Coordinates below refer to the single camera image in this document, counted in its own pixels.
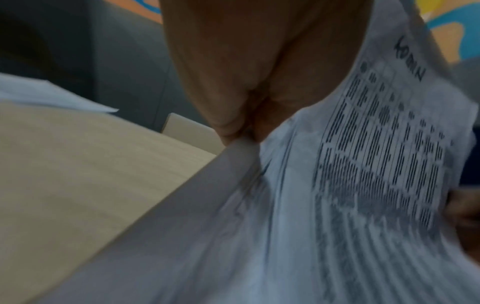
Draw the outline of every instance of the hand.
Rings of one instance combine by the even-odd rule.
[[[480,188],[451,191],[443,213],[455,225],[465,252],[480,263]]]
[[[224,143],[258,141],[331,93],[362,45],[373,0],[161,0],[173,63]]]

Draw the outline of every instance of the gray wall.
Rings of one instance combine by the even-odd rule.
[[[49,78],[157,131],[171,112],[206,123],[183,92],[160,24],[102,0],[5,1],[0,13],[36,29],[61,73],[2,54],[0,71]]]

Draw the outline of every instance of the white paper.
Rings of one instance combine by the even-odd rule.
[[[51,106],[91,112],[118,111],[75,95],[46,80],[0,73],[0,102]]]
[[[418,35],[378,1],[334,93],[259,154],[227,148],[36,303],[477,303],[438,210],[478,109]]]

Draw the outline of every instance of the paper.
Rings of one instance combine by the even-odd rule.
[[[477,303],[438,209],[477,106],[412,15],[378,1],[345,81],[238,141],[35,303]]]
[[[110,108],[58,87],[46,80],[19,77],[0,73],[0,102],[52,106],[91,112],[112,113]]]

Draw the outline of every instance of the wooden table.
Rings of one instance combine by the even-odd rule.
[[[111,115],[0,103],[0,303],[62,280],[213,158]]]

